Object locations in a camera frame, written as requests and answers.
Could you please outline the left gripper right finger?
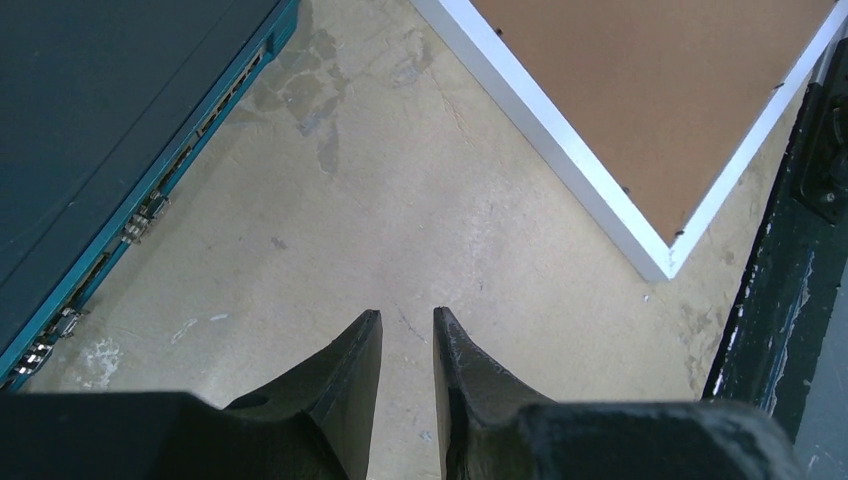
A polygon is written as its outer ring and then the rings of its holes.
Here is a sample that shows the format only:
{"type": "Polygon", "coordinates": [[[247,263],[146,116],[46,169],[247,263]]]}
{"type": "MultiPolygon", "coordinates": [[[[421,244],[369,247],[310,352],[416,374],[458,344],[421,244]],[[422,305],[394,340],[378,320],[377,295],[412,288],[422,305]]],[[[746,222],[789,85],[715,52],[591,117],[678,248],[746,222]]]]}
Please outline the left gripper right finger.
{"type": "Polygon", "coordinates": [[[799,479],[781,427],[734,401],[557,402],[433,312],[445,479],[799,479]]]}

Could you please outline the white picture frame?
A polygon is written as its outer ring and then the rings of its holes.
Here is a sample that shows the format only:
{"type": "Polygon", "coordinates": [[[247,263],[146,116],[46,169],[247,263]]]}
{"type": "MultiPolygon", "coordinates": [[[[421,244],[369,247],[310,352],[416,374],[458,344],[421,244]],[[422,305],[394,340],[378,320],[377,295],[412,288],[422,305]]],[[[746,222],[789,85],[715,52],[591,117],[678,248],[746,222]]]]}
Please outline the white picture frame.
{"type": "Polygon", "coordinates": [[[837,1],[773,88],[682,233],[667,244],[471,2],[413,5],[646,282],[669,281],[679,273],[815,64],[847,25],[847,4],[837,1]]]}

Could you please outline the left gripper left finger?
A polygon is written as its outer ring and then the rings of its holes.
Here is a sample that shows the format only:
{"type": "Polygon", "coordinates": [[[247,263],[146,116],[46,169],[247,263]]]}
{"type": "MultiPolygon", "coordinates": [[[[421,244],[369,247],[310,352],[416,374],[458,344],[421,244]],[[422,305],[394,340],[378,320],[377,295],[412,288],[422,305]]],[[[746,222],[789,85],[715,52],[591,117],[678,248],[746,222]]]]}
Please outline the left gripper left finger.
{"type": "Polygon", "coordinates": [[[382,322],[363,312],[289,371],[216,408],[187,392],[1,399],[5,479],[363,479],[382,322]]]}

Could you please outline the brown cardboard backing board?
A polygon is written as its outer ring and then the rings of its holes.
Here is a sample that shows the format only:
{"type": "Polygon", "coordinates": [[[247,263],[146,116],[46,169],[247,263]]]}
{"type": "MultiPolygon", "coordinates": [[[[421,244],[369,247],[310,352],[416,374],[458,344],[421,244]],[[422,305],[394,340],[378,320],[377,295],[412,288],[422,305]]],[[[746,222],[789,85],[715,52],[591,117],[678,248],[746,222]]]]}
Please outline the brown cardboard backing board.
{"type": "Polygon", "coordinates": [[[666,242],[832,8],[825,0],[476,3],[666,242]]]}

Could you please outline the dark network switch box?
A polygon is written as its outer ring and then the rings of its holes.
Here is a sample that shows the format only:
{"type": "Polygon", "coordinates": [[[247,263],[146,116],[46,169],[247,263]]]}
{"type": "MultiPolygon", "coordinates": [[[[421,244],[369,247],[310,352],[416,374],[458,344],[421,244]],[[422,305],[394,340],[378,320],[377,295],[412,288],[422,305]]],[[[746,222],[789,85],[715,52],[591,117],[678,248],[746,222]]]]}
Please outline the dark network switch box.
{"type": "Polygon", "coordinates": [[[1,5],[1,388],[71,334],[293,35],[295,1],[1,5]]]}

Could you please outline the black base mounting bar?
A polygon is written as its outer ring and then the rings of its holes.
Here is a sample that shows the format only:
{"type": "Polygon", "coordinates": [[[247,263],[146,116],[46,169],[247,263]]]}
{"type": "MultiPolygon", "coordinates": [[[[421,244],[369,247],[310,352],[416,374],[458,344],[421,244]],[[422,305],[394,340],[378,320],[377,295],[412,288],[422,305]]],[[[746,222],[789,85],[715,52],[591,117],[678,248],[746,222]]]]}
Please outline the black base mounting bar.
{"type": "Polygon", "coordinates": [[[703,390],[847,437],[847,40],[807,85],[703,390]]]}

